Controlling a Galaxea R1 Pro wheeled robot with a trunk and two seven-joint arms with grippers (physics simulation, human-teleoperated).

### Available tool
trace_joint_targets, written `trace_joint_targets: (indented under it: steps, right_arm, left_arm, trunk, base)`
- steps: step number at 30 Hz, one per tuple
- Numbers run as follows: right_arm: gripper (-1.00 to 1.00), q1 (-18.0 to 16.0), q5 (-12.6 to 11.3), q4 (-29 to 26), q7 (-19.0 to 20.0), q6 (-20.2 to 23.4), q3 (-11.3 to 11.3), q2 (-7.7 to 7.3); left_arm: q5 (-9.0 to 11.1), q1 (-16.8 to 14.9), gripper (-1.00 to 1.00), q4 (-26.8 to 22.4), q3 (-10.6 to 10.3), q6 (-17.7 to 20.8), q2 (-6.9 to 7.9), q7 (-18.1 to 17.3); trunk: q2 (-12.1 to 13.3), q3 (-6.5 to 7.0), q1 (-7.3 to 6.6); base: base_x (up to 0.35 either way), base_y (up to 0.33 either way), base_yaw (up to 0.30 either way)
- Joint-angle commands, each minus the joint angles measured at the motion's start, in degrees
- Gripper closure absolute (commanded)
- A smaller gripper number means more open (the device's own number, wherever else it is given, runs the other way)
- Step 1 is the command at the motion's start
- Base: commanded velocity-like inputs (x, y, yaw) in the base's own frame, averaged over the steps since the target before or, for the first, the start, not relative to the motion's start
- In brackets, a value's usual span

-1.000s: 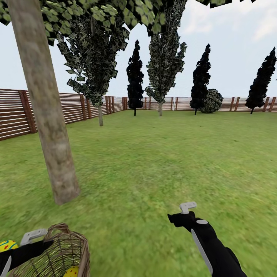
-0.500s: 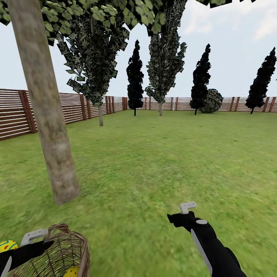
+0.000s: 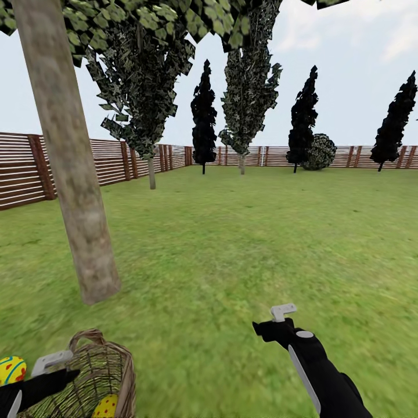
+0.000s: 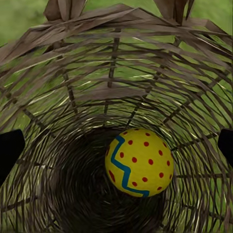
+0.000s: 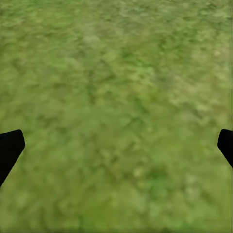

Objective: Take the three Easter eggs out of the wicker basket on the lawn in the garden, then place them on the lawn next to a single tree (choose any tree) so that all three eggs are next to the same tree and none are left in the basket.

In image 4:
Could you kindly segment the easter egg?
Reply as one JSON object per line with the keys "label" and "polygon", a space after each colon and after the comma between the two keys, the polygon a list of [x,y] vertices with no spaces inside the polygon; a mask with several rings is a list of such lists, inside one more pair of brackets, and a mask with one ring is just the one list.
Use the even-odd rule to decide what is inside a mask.
{"label": "easter egg", "polygon": [[128,128],[105,151],[105,174],[132,197],[159,195],[171,183],[174,159],[164,138],[147,127]]}

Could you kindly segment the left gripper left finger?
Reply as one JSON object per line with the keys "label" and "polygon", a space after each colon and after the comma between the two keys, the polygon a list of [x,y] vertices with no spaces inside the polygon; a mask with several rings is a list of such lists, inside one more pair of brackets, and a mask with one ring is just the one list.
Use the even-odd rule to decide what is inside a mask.
{"label": "left gripper left finger", "polygon": [[26,147],[21,129],[0,135],[0,188]]}

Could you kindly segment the wicker basket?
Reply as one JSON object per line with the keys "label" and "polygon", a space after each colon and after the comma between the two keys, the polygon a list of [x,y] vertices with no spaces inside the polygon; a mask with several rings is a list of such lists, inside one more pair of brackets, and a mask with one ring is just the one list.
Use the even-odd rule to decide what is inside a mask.
{"label": "wicker basket", "polygon": [[[233,168],[228,160],[226,160],[229,167],[229,169],[227,169],[221,160],[217,148],[218,142],[215,139],[215,137],[220,135],[220,131],[217,131],[216,127],[207,121],[203,114],[201,116],[196,112],[191,107],[190,103],[211,117],[221,130],[225,129],[212,111],[216,112],[218,115],[223,117],[229,125],[230,128],[227,128],[227,130],[233,131],[232,124],[226,119],[220,109],[206,93],[207,91],[211,92],[217,100],[217,103],[233,120],[233,113],[221,100],[220,95],[212,89],[216,84],[218,84],[230,100],[230,103],[233,103],[233,100],[231,100],[223,89],[232,95],[233,92],[219,83],[221,80],[224,80],[233,88],[233,80],[227,77],[229,74],[233,74],[233,64],[222,61],[211,53],[213,52],[222,57],[233,60],[233,52],[225,49],[221,46],[224,44],[216,42],[209,36],[216,35],[227,44],[224,46],[230,46],[233,48],[233,35],[226,33],[208,18],[191,17],[195,0],[189,0],[186,16],[184,16],[183,13],[187,0],[153,1],[162,16],[156,16],[144,8],[132,8],[123,3],[117,3],[108,7],[99,7],[83,12],[88,0],[49,0],[44,11],[46,18],[48,19],[45,23],[29,28],[12,42],[0,47],[0,68],[8,64],[8,62],[12,62],[25,56],[13,67],[6,70],[0,70],[0,101],[6,98],[3,103],[0,103],[0,113],[5,109],[4,113],[0,117],[0,133],[5,130],[5,128],[21,112],[31,119],[30,124],[23,129],[25,143],[31,139],[36,128],[39,128],[34,140],[30,144],[26,144],[21,157],[16,161],[16,164],[18,164],[17,170],[14,174],[14,179],[9,191],[10,173],[0,188],[0,233],[3,233],[3,213],[6,212],[5,222],[7,224],[8,210],[10,210],[13,219],[16,222],[16,228],[14,228],[14,224],[11,223],[13,225],[14,233],[20,233],[18,218],[22,223],[23,233],[80,233],[79,230],[82,225],[93,233],[91,228],[86,224],[97,227],[97,231],[95,233],[99,233],[98,230],[101,225],[101,220],[111,224],[109,228],[105,228],[105,230],[109,230],[109,233],[127,233],[127,231],[132,228],[134,228],[135,233],[175,233],[179,224],[180,216],[184,211],[185,226],[183,233],[202,233],[205,223],[205,233],[207,233],[210,216],[212,217],[212,223],[209,233],[213,233],[213,228],[218,219],[220,219],[220,225],[217,233],[219,233],[222,221],[224,221],[223,233],[229,233],[231,225],[233,225],[233,215],[230,209],[231,201],[233,204],[233,193],[231,191],[231,182],[233,183]],[[205,27],[209,31],[200,30],[193,26]],[[115,28],[115,30],[109,33],[83,34],[110,28]],[[123,32],[121,31],[122,29],[155,32]],[[175,38],[174,43],[164,43],[146,38],[151,36],[171,35]],[[87,38],[87,40],[78,43],[64,43],[64,39],[76,38]],[[107,43],[95,43],[95,41],[102,38],[114,38],[114,40]],[[134,43],[122,43],[120,42],[120,38],[135,38],[158,46],[160,49],[149,49],[142,46],[136,46]],[[181,41],[187,43],[202,55],[180,49],[178,46]],[[30,59],[37,51],[50,44],[52,44],[52,46],[48,47],[40,56]],[[128,51],[120,49],[119,45],[126,45],[138,50]],[[80,47],[90,46],[94,47],[74,55],[63,56],[63,54],[67,54]],[[89,53],[102,46],[109,47],[95,53]],[[152,53],[156,56],[146,55],[148,53]],[[138,56],[138,58],[124,59],[117,57],[118,55],[135,55]],[[191,57],[200,64],[191,63],[181,55]],[[84,56],[83,58],[90,56],[107,56],[108,58],[87,60],[82,60],[83,58],[80,58],[78,60],[73,60],[78,56]],[[57,61],[50,63],[55,57],[57,58]],[[30,74],[37,65],[48,60],[50,61],[44,67]],[[140,62],[144,60],[153,61],[154,63],[159,64],[160,67]],[[189,65],[198,72],[179,66],[172,62],[172,60]],[[117,65],[116,61],[126,61],[133,65]],[[219,65],[223,67],[225,71],[210,67],[203,61]],[[91,64],[94,62],[103,62],[103,64],[98,66],[82,66],[66,69],[68,65],[73,63]],[[140,81],[133,81],[113,76],[115,68],[132,68],[132,66],[142,66],[156,71],[156,73],[146,72],[136,68],[135,70],[148,74],[147,76],[140,76],[147,80]],[[90,75],[99,69],[105,68],[108,69],[109,75],[104,75],[96,79],[83,79],[85,76]],[[170,68],[177,69],[182,74],[179,74]],[[217,77],[215,79],[210,77],[208,74],[203,72],[202,69],[215,73]],[[23,70],[26,71],[17,78],[15,82],[11,83],[8,87],[2,85],[2,83],[11,75]],[[70,77],[68,73],[75,70],[85,70],[85,72],[78,76]],[[47,72],[42,77],[36,79],[36,77],[43,71]],[[44,88],[59,77],[64,78],[62,83],[41,94],[36,94],[33,98],[28,100],[33,92],[39,89],[53,74],[55,75],[47,84],[44,85]],[[194,76],[194,74],[207,77],[212,80],[212,82],[208,83],[206,81],[199,80]],[[26,78],[30,79],[20,89],[12,93],[10,92],[16,85]],[[167,83],[166,80],[173,82],[176,86]],[[85,90],[73,91],[74,88],[83,85],[71,85],[76,81],[98,81],[89,88],[100,83],[103,84],[93,90],[88,90],[87,88]],[[20,100],[18,100],[17,98],[23,93],[23,91],[34,82],[36,83],[20,98]],[[170,90],[158,87],[156,83],[166,85]],[[197,88],[200,91],[191,91],[184,85]],[[58,96],[47,101],[47,99],[49,99],[54,93],[59,92],[59,90],[61,90],[61,93]],[[160,101],[151,93],[151,91],[161,94],[165,100],[174,104],[176,109]],[[165,92],[178,94],[187,101],[182,103],[179,99],[169,96]],[[151,94],[160,102],[148,99],[148,94]],[[202,94],[207,96],[220,113],[202,99]],[[36,111],[39,107],[60,96],[62,97],[54,105],[48,109],[41,110],[37,115],[33,114],[33,111]],[[32,109],[31,111],[28,110],[32,105],[43,99],[45,100],[40,106]],[[210,115],[197,106],[194,100],[200,101],[208,110]],[[112,105],[121,110],[125,110],[125,108],[116,105],[124,103],[136,105],[134,110],[130,112],[129,116],[126,114],[111,112],[111,109],[108,107],[108,105]],[[169,114],[167,114],[165,110],[160,109],[158,107],[160,105],[169,109]],[[94,107],[99,108],[102,106],[104,113],[92,114],[92,112],[89,112],[89,110],[93,110]],[[13,114],[13,116],[11,116],[9,120],[2,125],[3,121],[17,108],[18,110]],[[149,122],[146,118],[142,117],[140,112],[137,111],[139,108],[164,115],[166,119],[158,118],[149,112],[149,116],[153,118],[153,123]],[[207,122],[212,132],[210,132],[204,123],[200,123],[190,115],[185,108],[193,112],[200,121],[203,119]],[[186,113],[191,120],[186,118],[181,111]],[[50,112],[52,112],[51,115],[44,117]],[[53,115],[55,116],[45,124],[44,122]],[[174,116],[181,121],[183,126],[173,119]],[[123,120],[127,120],[126,123],[124,123]],[[113,121],[118,124],[110,124],[110,122]],[[91,150],[89,150],[89,148],[91,147],[91,143],[100,137],[106,138],[117,136],[128,128],[136,128],[137,126],[132,124],[132,122],[135,122],[137,125],[147,125],[151,131],[161,135],[171,149],[175,164],[171,183],[159,195],[154,196],[156,197],[156,204],[151,215],[146,213],[142,219],[140,219],[141,215],[139,215],[130,220],[130,218],[132,218],[140,208],[141,198],[138,197],[133,203],[132,196],[121,192],[119,189],[116,189],[112,183],[109,183],[110,180],[105,174],[105,166],[98,162],[98,160],[105,160],[106,154],[102,153],[98,155],[97,152],[100,150],[106,151],[106,146],[93,148]],[[173,122],[181,129],[187,131],[192,138],[192,141],[187,139],[188,142],[186,143],[177,131]],[[183,122],[192,128],[197,138],[189,132]],[[210,134],[205,135],[196,122],[205,127]],[[56,123],[58,123],[58,125],[54,126]],[[191,124],[196,126],[199,132],[196,132]],[[166,136],[167,133],[173,138],[176,147],[171,145],[172,142],[168,136]],[[180,136],[181,140],[175,135],[175,133]],[[209,138],[213,138],[215,140],[217,152]],[[84,143],[79,145],[81,142]],[[112,139],[105,139],[100,142],[95,142],[95,144],[111,142]],[[201,142],[206,149],[207,156],[201,149],[199,142]],[[194,144],[199,149],[201,156],[194,148]],[[84,149],[88,145],[90,146]],[[200,165],[198,158],[193,154],[190,145],[195,150],[196,155],[201,159],[203,168]],[[76,148],[83,148],[84,150],[76,155],[74,154]],[[174,152],[177,153],[176,156]],[[191,167],[190,160],[194,164],[195,170]],[[215,174],[212,160],[221,170],[221,174]],[[98,168],[96,170],[92,167],[95,161],[98,163]],[[91,163],[89,164],[89,162]],[[180,175],[176,172],[176,163],[179,166]],[[84,186],[84,179],[82,179],[81,183],[79,182],[79,172],[84,166],[89,166],[87,169],[88,174],[91,170],[94,173],[93,176],[90,177],[90,182],[87,186]],[[73,188],[73,178],[77,170],[75,188]],[[31,173],[32,182],[30,182]],[[96,177],[96,175],[98,177]],[[67,178],[64,190],[65,177]],[[180,202],[176,200],[179,197],[178,178],[183,180],[183,189],[180,191]],[[213,178],[215,182],[214,192],[211,188],[211,178]],[[217,178],[221,178],[221,197],[219,196],[217,188]],[[197,189],[196,179],[201,190],[200,201],[199,188]],[[191,186],[192,180],[195,189],[194,193]],[[102,183],[104,182],[107,185],[103,187]],[[5,183],[5,203],[3,206],[3,187]],[[17,189],[20,184],[21,188],[19,193],[17,193]],[[97,184],[100,185],[99,190],[96,187]],[[74,189],[76,190],[77,204],[81,207],[84,214],[76,205],[74,205]],[[73,199],[69,190],[72,190]],[[190,191],[193,197],[192,206],[190,205]],[[220,214],[218,213],[215,202],[216,192],[218,193],[220,200]],[[59,193],[61,194],[61,198]],[[98,200],[93,196],[96,193],[100,196],[99,198],[97,197]],[[185,193],[185,204],[183,203],[183,193]],[[108,195],[111,197],[112,194],[116,197],[114,202],[118,201],[119,205],[110,208],[110,205],[107,204],[106,198]],[[207,198],[206,207],[204,204],[205,195]],[[213,200],[212,212],[209,211],[210,197],[212,197]],[[224,197],[226,201],[225,214],[222,213]],[[91,200],[91,198],[93,200]],[[122,201],[122,199],[125,200]],[[30,203],[29,210],[25,208],[26,203]],[[180,205],[177,217],[177,206],[175,212],[172,213],[175,203]],[[22,209],[22,218],[17,209],[19,206]],[[93,211],[96,206],[101,208],[102,211],[100,213]],[[83,221],[72,211],[72,208],[74,208]],[[16,218],[12,209],[16,212]],[[190,220],[187,223],[188,211],[190,209]],[[103,210],[111,211],[105,213]],[[68,211],[81,223],[77,230],[75,230],[71,224],[72,220],[67,213]],[[165,226],[163,222],[167,212],[167,225]],[[174,223],[170,229],[170,224],[174,215]],[[99,224],[95,225],[89,216],[99,219]],[[123,218],[125,219],[123,220]],[[135,226],[142,220],[144,221],[137,227],[137,229],[135,229]],[[11,233],[8,224],[7,233]]]}

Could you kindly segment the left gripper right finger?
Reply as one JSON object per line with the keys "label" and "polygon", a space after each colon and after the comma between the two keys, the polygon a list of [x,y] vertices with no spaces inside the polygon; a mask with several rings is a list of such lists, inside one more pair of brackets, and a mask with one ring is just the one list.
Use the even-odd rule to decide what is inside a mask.
{"label": "left gripper right finger", "polygon": [[233,131],[222,129],[217,146],[233,168]]}

